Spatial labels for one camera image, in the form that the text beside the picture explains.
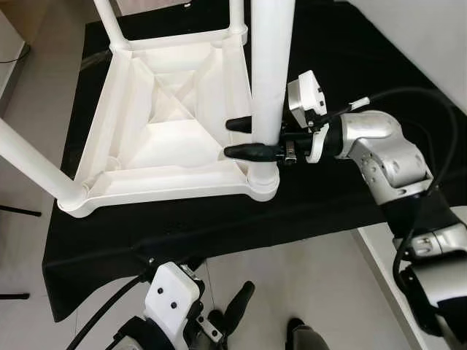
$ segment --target table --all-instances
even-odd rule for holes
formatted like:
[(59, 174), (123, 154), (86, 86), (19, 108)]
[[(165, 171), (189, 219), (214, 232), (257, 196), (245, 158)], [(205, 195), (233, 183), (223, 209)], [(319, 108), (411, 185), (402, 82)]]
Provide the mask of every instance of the table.
[[(249, 8), (246, 1), (247, 24)], [(119, 21), (128, 39), (226, 28), (228, 2), (198, 0), (188, 8), (175, 6)], [(101, 23), (86, 26), (84, 58), (108, 45)], [(249, 66), (250, 46), (244, 50)], [(71, 177), (108, 68), (103, 62), (80, 73), (61, 166)], [(331, 111), (401, 85), (435, 88), (347, 3), (297, 1), (288, 80), (308, 69), (315, 72)], [(424, 125), (433, 133), (435, 159), (442, 162), (450, 134), (439, 106), (410, 96), (373, 108), (400, 119), (406, 137), (427, 155), (427, 136), (418, 126)], [(467, 119), (458, 109), (456, 113), (463, 140)], [(442, 184), (451, 206), (467, 204), (466, 153), (461, 142)], [(100, 286), (140, 273), (151, 257), (157, 263), (202, 259), (385, 221), (352, 161), (281, 167), (280, 178), (276, 197), (267, 203), (246, 195), (135, 203), (99, 208), (82, 219), (70, 217), (55, 203), (42, 263), (55, 321), (65, 319)]]

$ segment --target black shoe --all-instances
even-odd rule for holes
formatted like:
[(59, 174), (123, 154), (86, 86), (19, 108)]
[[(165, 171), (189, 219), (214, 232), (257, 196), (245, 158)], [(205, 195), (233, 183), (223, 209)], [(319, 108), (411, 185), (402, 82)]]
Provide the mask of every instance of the black shoe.
[(285, 350), (293, 350), (293, 330), (298, 326), (302, 326), (305, 323), (296, 317), (289, 319), (287, 323), (287, 341), (285, 342)]

